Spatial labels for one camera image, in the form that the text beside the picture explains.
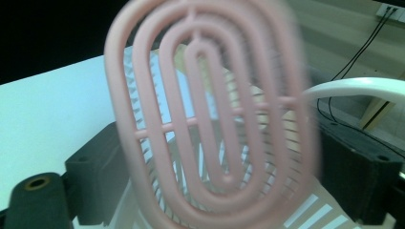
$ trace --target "pink hair brush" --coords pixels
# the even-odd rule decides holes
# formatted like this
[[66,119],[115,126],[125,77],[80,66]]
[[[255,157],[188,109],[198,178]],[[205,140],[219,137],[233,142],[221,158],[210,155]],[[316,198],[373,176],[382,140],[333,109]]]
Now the pink hair brush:
[[296,37],[282,1],[137,0],[119,13],[105,63],[145,225],[277,228],[308,196],[317,138]]

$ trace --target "dark background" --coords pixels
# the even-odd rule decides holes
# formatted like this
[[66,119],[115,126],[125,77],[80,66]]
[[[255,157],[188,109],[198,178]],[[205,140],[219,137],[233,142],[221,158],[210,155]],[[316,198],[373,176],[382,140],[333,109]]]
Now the dark background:
[[102,55],[127,1],[2,1],[0,84]]

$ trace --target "pink plastic frame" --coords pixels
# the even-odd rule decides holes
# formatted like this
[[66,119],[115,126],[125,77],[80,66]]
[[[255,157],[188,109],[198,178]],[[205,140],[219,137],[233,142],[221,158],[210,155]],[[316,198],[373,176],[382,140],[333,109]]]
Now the pink plastic frame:
[[[134,120],[131,101],[123,70],[123,50],[131,29],[147,13],[158,8],[150,17],[143,22],[133,46],[133,65],[139,87],[139,98],[146,129],[138,130]],[[288,83],[288,95],[279,96],[276,92],[276,78],[273,76],[271,64],[269,64],[265,47],[269,42],[260,28],[255,26],[254,14],[248,9],[255,8],[266,17],[273,30],[274,41],[282,54],[281,61],[284,64],[284,73]],[[232,37],[231,30],[221,28],[215,24],[215,20],[196,18],[199,12],[212,12],[224,16],[239,25],[248,37],[248,42],[255,53],[255,64],[258,67],[258,75],[263,83],[263,91],[266,102],[255,103],[249,89],[247,69],[242,59],[244,53],[240,49],[240,42]],[[163,38],[160,45],[160,69],[164,87],[170,90],[167,96],[172,122],[162,124],[160,120],[159,106],[155,97],[152,75],[149,68],[149,53],[152,41],[159,32],[180,18],[186,17],[179,25],[175,25]],[[297,41],[297,32],[289,21],[287,9],[279,1],[263,0],[190,0],[190,1],[164,1],[164,0],[138,0],[131,1],[119,13],[107,37],[105,47],[106,72],[114,110],[117,118],[117,126],[121,144],[123,146],[128,167],[138,197],[138,202],[145,218],[154,228],[182,228],[176,222],[169,219],[160,209],[154,196],[153,188],[148,176],[148,168],[145,164],[139,141],[149,138],[154,154],[156,170],[159,175],[159,183],[168,206],[182,220],[199,228],[270,228],[276,227],[288,214],[292,213],[300,201],[308,194],[312,175],[316,165],[317,149],[315,147],[316,134],[307,123],[309,116],[307,100],[302,94],[305,87],[305,74],[301,68],[302,58]],[[205,149],[215,149],[215,139],[212,138],[211,125],[208,111],[203,96],[203,84],[199,76],[199,68],[196,56],[204,53],[210,63],[212,75],[221,75],[222,69],[218,63],[219,54],[209,42],[200,39],[200,32],[221,39],[229,52],[231,52],[231,65],[238,85],[242,106],[231,108],[224,98],[227,97],[225,84],[219,77],[213,77],[214,95],[219,104],[219,118],[224,134],[224,144],[228,150],[229,174],[224,174],[218,164],[218,156],[215,151],[207,151],[204,159],[207,171],[213,177],[212,182],[229,191],[226,195],[214,194],[206,190],[200,181],[196,159],[193,154],[188,127],[199,125],[202,145]],[[193,41],[185,52],[187,75],[190,80],[193,103],[196,115],[186,118],[181,102],[180,89],[176,79],[176,70],[172,65],[175,48],[183,38],[193,36]],[[279,107],[287,107],[295,112],[298,135],[300,136],[300,149],[302,155],[301,186],[296,191],[293,199],[288,202],[280,201],[280,193],[288,177],[288,148],[285,143],[282,112]],[[263,188],[263,177],[266,175],[264,149],[260,142],[260,130],[258,128],[255,111],[266,111],[269,114],[269,131],[272,133],[274,152],[276,155],[277,176],[271,192],[261,201],[256,201],[257,193]],[[243,170],[239,149],[235,147],[237,137],[233,125],[233,116],[242,115],[245,119],[247,141],[251,153],[253,165],[252,176],[246,187],[239,192],[232,192],[242,179]],[[190,194],[202,205],[208,206],[213,212],[205,212],[190,205],[176,183],[172,161],[168,154],[165,133],[174,131],[177,139],[183,139],[179,144],[179,152],[183,170],[186,174],[187,186]]]

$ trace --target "white surface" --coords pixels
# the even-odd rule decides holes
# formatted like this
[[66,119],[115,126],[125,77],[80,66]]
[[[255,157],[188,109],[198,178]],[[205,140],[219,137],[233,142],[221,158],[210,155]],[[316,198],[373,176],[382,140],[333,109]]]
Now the white surface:
[[64,161],[115,120],[102,56],[1,85],[0,101],[0,209],[21,180],[63,174]]

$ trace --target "black cable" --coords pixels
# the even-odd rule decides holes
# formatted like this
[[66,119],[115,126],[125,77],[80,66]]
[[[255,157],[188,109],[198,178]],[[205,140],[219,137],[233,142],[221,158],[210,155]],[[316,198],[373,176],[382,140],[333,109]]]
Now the black cable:
[[[373,33],[371,34],[371,36],[369,37],[369,39],[366,41],[366,43],[365,43],[365,44],[361,47],[361,49],[355,54],[355,56],[349,61],[349,63],[348,63],[331,81],[333,81],[340,73],[342,73],[343,71],[345,71],[345,69],[348,68],[348,67],[349,67],[349,68],[346,70],[346,72],[343,74],[343,76],[342,76],[340,79],[343,79],[343,78],[349,73],[349,71],[352,69],[354,63],[357,61],[357,59],[360,57],[360,55],[372,44],[372,42],[375,40],[376,36],[380,33],[381,29],[382,29],[382,28],[384,27],[384,25],[387,23],[388,19],[396,12],[396,9],[393,9],[393,10],[391,10],[391,13],[389,14],[389,16],[387,16],[387,14],[389,13],[390,10],[391,10],[391,8],[387,8],[387,9],[386,9],[386,12],[384,13],[384,16],[381,18],[381,20],[379,21],[378,25],[375,27]],[[325,114],[323,114],[323,113],[321,112],[321,110],[320,110],[320,108],[319,108],[319,101],[320,101],[320,99],[317,100],[316,107],[317,107],[317,110],[318,110],[318,112],[319,112],[319,114],[320,114],[321,116],[323,116],[324,118],[326,118],[326,119],[329,120],[329,121],[333,121],[333,122],[335,122],[335,123],[337,123],[337,124],[339,124],[339,125],[342,125],[342,126],[344,126],[344,127],[347,127],[347,128],[352,129],[352,130],[355,130],[355,131],[361,133],[362,135],[365,135],[365,136],[367,136],[367,137],[373,139],[374,141],[378,142],[379,144],[385,146],[387,149],[390,149],[390,150],[391,150],[392,152],[394,152],[396,155],[398,155],[398,156],[400,156],[400,157],[402,157],[402,158],[405,159],[405,156],[404,156],[404,155],[400,154],[399,152],[397,152],[396,150],[394,150],[392,147],[390,147],[390,146],[387,145],[386,143],[384,143],[384,142],[382,142],[381,140],[379,140],[377,137],[372,136],[372,135],[369,135],[368,133],[366,133],[366,132],[364,132],[364,131],[362,131],[362,130],[360,130],[360,129],[358,129],[358,128],[355,128],[355,127],[353,127],[353,126],[351,126],[351,125],[347,125],[347,124],[338,122],[338,121],[336,120],[336,118],[333,116],[333,113],[332,113],[331,108],[330,108],[330,107],[331,107],[331,105],[330,105],[331,99],[332,99],[332,97],[329,98],[328,105],[329,105],[329,110],[330,110],[330,116],[331,116],[332,119],[330,119],[329,117],[327,117]]]
[[[340,73],[342,73],[343,71],[345,71],[345,69],[348,68],[348,66],[349,66],[354,60],[357,60],[357,59],[358,59],[359,54],[363,53],[363,50],[365,50],[364,48],[365,48],[366,46],[368,47],[367,44],[369,44],[369,43],[371,44],[371,42],[373,42],[373,40],[375,39],[375,33],[376,33],[376,32],[379,32],[379,30],[381,30],[381,29],[379,29],[379,28],[380,28],[380,26],[382,25],[382,23],[384,22],[384,20],[386,20],[386,19],[388,20],[388,18],[391,17],[391,15],[387,17],[387,14],[389,13],[390,9],[391,9],[391,8],[387,8],[387,9],[386,9],[386,11],[385,11],[383,17],[382,17],[382,18],[380,19],[380,21],[378,22],[377,26],[375,27],[373,33],[371,34],[371,36],[369,37],[369,39],[366,41],[366,43],[365,43],[365,44],[361,47],[361,49],[355,54],[355,56],[349,61],[349,63],[348,63],[345,67],[343,67],[343,69],[342,69],[337,75],[335,75],[330,81],[333,81]],[[334,118],[334,116],[332,117],[332,118],[333,118],[333,120],[332,120],[332,119],[330,119],[329,117],[327,117],[326,115],[323,114],[323,112],[322,112],[321,109],[319,108],[319,102],[320,102],[320,99],[317,99],[317,101],[316,101],[316,109],[318,110],[318,113],[319,113],[321,116],[323,116],[324,118],[326,118],[327,120],[336,122],[336,119]]]
[[[388,11],[390,8],[387,8],[387,11],[384,14],[384,17],[387,15]],[[340,79],[343,79],[346,77],[346,75],[349,73],[349,71],[352,69],[352,67],[354,66],[355,62],[357,61],[357,59],[360,57],[361,54],[363,54],[363,52],[372,44],[372,42],[375,40],[375,38],[378,36],[378,34],[380,33],[381,29],[384,27],[384,25],[387,23],[388,19],[390,19],[390,17],[396,12],[396,9],[391,10],[391,13],[388,17],[382,17],[380,20],[380,23],[377,25],[377,27],[375,28],[375,30],[373,31],[372,36],[370,36],[369,40],[363,45],[363,47],[360,49],[359,52],[357,52],[357,54],[354,56],[354,58],[352,59],[352,63],[349,66],[349,68],[346,70],[346,72],[342,75],[342,77],[340,77]],[[331,110],[331,100],[332,97],[329,98],[328,101],[328,107],[329,107],[329,111],[330,111],[330,117],[331,119],[333,119],[333,121],[336,122],[336,118],[333,115],[333,112]]]

